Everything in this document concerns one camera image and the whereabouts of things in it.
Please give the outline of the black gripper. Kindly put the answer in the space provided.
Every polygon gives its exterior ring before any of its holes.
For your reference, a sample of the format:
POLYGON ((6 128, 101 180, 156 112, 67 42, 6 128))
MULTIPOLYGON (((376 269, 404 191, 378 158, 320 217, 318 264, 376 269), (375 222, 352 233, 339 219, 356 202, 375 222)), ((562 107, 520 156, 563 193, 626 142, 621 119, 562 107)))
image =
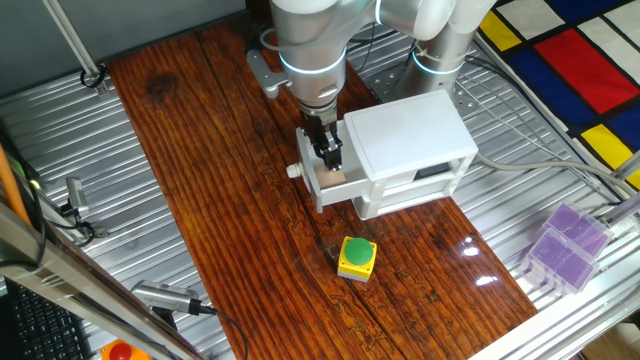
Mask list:
POLYGON ((314 144, 315 155, 324 160, 329 171, 339 171, 342 168, 343 142, 337 135, 337 118, 307 113, 303 113, 302 117, 304 130, 314 144))

